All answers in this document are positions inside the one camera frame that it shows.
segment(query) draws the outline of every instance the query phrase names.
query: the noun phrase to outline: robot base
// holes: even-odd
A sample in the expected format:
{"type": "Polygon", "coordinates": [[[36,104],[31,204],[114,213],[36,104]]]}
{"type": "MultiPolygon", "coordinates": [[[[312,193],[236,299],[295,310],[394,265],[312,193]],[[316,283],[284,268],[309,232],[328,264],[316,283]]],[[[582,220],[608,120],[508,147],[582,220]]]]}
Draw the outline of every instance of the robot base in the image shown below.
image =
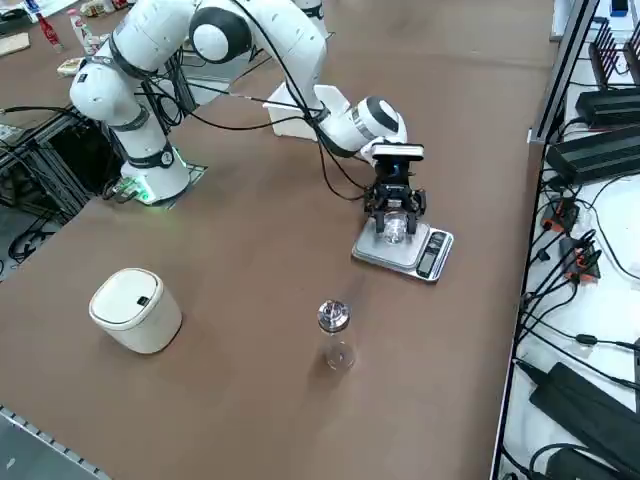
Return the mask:
{"type": "Polygon", "coordinates": [[[174,161],[169,168],[143,169],[125,163],[120,174],[121,184],[126,185],[126,191],[121,195],[127,197],[133,192],[138,192],[134,198],[145,205],[153,205],[180,195],[189,186],[189,169],[175,148],[173,154],[174,161]]]}
{"type": "MultiPolygon", "coordinates": [[[[318,99],[324,103],[332,115],[337,116],[343,114],[351,107],[349,100],[347,100],[340,90],[333,85],[316,85],[314,90],[318,99]]],[[[291,98],[284,82],[276,88],[269,97],[269,100],[295,105],[295,101],[291,98]]],[[[276,122],[286,117],[302,116],[302,112],[298,107],[286,107],[269,102],[263,103],[262,107],[269,111],[269,117],[272,122],[276,122]]],[[[304,120],[289,120],[288,122],[278,123],[273,126],[273,133],[278,136],[306,138],[315,142],[318,141],[316,133],[304,120]]]]}
{"type": "Polygon", "coordinates": [[[376,233],[375,220],[370,218],[351,254],[354,258],[425,282],[437,282],[453,246],[453,235],[418,223],[415,235],[403,242],[391,244],[376,233]]]}

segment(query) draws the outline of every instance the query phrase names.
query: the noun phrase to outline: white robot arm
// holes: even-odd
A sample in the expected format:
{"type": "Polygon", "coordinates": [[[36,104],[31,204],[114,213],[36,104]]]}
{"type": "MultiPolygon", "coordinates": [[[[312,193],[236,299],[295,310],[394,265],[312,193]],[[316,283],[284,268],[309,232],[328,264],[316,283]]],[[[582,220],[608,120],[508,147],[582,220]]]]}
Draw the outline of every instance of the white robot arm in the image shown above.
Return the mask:
{"type": "Polygon", "coordinates": [[[406,142],[402,117],[378,97],[346,112],[331,112],[318,99],[314,87],[326,56],[325,35],[317,26],[322,19],[314,23],[301,8],[321,9],[321,0],[295,1],[300,7],[290,0],[141,0],[87,59],[73,81],[71,100],[114,131],[129,156],[122,175],[135,180],[143,203],[176,196],[189,183],[157,118],[133,94],[187,36],[211,63],[226,63],[253,45],[264,48],[279,61],[292,98],[313,112],[314,125],[336,155],[351,157],[363,147],[366,154],[367,145],[381,139],[406,142]]]}

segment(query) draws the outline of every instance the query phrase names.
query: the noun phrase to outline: brown table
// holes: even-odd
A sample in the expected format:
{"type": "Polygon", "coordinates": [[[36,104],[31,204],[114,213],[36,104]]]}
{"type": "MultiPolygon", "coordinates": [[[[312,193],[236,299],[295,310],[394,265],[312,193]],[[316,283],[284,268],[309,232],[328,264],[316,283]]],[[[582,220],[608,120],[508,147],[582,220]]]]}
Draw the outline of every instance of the brown table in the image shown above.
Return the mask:
{"type": "MultiPolygon", "coordinates": [[[[87,20],[95,35],[110,33],[125,12],[87,20]]],[[[40,26],[36,23],[23,31],[29,32],[31,47],[0,58],[0,108],[18,105],[66,107],[69,105],[71,78],[61,78],[56,69],[67,59],[84,56],[82,45],[76,38],[69,16],[60,12],[47,18],[65,50],[56,53],[40,26]]],[[[22,128],[38,126],[55,114],[29,111],[0,115],[0,123],[22,128]]]]}
{"type": "MultiPolygon", "coordinates": [[[[91,202],[0,288],[2,403],[115,478],[488,477],[552,2],[327,3],[338,33],[323,80],[353,101],[384,96],[426,146],[414,181],[428,221],[457,239],[443,278],[350,259],[361,205],[329,193],[313,144],[188,120],[172,140],[210,168],[174,210],[91,202]],[[95,290],[129,266],[158,273],[184,311],[155,356],[88,318],[95,290]],[[358,359],[342,378],[318,360],[327,298],[354,312],[358,359]]],[[[281,78],[267,64],[236,88],[266,95],[281,78]]],[[[230,98],[202,110],[228,125],[266,117],[230,98]]]]}

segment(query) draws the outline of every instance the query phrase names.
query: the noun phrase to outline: small glass bottle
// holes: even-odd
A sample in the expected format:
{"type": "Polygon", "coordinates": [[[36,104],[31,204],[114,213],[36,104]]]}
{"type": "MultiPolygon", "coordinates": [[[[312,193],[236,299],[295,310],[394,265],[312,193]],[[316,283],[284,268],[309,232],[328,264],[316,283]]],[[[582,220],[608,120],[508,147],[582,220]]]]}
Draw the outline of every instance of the small glass bottle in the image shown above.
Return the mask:
{"type": "Polygon", "coordinates": [[[345,342],[346,329],[351,321],[351,309],[342,302],[327,300],[318,310],[320,329],[327,336],[323,355],[334,370],[346,371],[356,360],[353,348],[345,342]]]}

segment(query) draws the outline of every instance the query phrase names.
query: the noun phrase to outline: power adapter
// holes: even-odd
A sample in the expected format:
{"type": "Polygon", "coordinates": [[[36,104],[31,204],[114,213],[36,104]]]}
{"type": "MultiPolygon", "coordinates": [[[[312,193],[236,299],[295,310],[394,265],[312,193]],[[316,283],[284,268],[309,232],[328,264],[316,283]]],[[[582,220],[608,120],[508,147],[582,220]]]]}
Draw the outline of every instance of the power adapter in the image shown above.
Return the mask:
{"type": "Polygon", "coordinates": [[[560,255],[564,258],[565,277],[580,283],[597,283],[601,277],[598,258],[602,252],[596,251],[592,243],[587,247],[577,248],[578,243],[578,240],[571,237],[560,240],[560,255]]]}
{"type": "Polygon", "coordinates": [[[558,197],[549,202],[542,215],[541,225],[554,232],[571,233],[579,213],[580,207],[576,204],[575,199],[558,197]]]}

